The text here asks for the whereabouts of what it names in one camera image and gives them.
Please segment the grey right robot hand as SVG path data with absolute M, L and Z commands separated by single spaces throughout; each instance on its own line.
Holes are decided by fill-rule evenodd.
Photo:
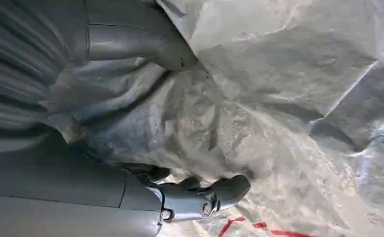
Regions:
M 168 168 L 99 164 L 44 122 L 69 64 L 134 57 L 171 71 L 197 63 L 154 0 L 0 0 L 0 237 L 154 237 L 248 193 L 243 175 L 158 184 Z

